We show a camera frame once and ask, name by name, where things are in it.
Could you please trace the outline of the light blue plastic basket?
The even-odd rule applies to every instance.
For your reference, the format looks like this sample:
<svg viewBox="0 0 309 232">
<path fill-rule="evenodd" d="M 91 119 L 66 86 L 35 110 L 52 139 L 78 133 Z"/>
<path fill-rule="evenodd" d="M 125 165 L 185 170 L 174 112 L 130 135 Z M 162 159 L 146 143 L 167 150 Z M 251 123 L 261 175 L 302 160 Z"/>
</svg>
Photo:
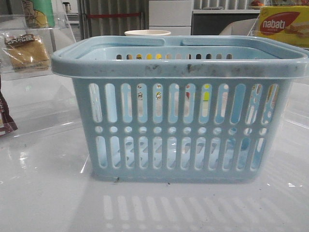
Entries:
<svg viewBox="0 0 309 232">
<path fill-rule="evenodd" d="M 241 182 L 272 146 L 307 50 L 248 36 L 98 36 L 54 52 L 103 179 Z"/>
</svg>

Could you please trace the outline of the yellow nabati wafer box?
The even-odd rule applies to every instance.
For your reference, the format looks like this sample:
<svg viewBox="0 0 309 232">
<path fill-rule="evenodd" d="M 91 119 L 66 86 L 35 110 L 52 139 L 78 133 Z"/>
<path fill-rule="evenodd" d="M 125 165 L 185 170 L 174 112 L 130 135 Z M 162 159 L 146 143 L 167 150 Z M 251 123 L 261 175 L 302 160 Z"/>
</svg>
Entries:
<svg viewBox="0 0 309 232">
<path fill-rule="evenodd" d="M 309 8 L 307 6 L 262 7 L 255 35 L 308 48 Z"/>
</svg>

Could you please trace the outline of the white drawer cabinet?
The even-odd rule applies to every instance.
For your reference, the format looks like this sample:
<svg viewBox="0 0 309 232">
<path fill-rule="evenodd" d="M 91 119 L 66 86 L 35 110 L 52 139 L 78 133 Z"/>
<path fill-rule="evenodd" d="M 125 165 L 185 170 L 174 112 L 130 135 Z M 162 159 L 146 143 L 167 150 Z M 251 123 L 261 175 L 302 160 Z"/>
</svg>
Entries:
<svg viewBox="0 0 309 232">
<path fill-rule="evenodd" d="M 190 35 L 193 6 L 192 0 L 150 0 L 149 29 Z"/>
</svg>

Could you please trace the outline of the bread slice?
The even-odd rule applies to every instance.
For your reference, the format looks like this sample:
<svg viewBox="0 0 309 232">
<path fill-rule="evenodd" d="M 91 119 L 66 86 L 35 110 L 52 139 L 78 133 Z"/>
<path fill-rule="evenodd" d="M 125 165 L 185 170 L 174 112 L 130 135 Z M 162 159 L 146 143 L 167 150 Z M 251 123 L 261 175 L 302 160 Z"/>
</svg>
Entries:
<svg viewBox="0 0 309 232">
<path fill-rule="evenodd" d="M 2 50 L 9 57 L 14 72 L 32 73 L 49 69 L 51 61 L 40 36 L 6 35 L 4 44 L 5 47 Z"/>
</svg>

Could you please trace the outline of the white paper cup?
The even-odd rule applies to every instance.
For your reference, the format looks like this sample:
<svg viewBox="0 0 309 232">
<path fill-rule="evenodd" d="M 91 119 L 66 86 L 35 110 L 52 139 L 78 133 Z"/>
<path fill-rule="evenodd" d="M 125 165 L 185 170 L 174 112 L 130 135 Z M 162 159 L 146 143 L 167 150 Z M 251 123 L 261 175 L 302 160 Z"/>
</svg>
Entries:
<svg viewBox="0 0 309 232">
<path fill-rule="evenodd" d="M 167 30 L 143 29 L 143 30 L 125 31 L 125 35 L 126 36 L 170 36 L 171 32 Z"/>
</svg>

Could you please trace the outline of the dark red snack packet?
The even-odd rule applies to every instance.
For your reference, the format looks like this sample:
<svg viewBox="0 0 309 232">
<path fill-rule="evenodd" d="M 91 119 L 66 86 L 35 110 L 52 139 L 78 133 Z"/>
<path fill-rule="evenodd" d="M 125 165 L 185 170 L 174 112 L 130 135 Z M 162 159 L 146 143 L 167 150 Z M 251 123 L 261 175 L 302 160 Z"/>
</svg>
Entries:
<svg viewBox="0 0 309 232">
<path fill-rule="evenodd" d="M 2 94 L 0 94 L 0 135 L 4 136 L 17 129 L 15 121 L 9 114 L 8 104 Z"/>
</svg>

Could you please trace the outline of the clear acrylic stand right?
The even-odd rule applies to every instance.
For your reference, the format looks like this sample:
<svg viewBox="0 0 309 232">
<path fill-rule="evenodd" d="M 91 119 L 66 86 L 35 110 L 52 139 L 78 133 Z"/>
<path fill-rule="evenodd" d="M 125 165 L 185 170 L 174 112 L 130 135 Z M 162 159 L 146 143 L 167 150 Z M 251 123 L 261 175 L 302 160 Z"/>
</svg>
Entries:
<svg viewBox="0 0 309 232">
<path fill-rule="evenodd" d="M 259 31 L 259 16 L 254 19 L 253 25 L 248 32 L 248 36 L 256 36 L 256 33 Z"/>
</svg>

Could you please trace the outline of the clear acrylic shelf left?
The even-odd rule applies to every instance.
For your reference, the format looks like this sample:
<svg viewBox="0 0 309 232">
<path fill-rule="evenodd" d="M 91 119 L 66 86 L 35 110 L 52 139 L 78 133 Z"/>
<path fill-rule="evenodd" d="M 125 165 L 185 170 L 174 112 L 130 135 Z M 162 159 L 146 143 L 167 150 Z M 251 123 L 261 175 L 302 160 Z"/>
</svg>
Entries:
<svg viewBox="0 0 309 232">
<path fill-rule="evenodd" d="M 55 26 L 29 28 L 23 15 L 0 17 L 0 78 L 15 80 L 51 74 L 52 54 L 76 42 L 64 13 Z"/>
</svg>

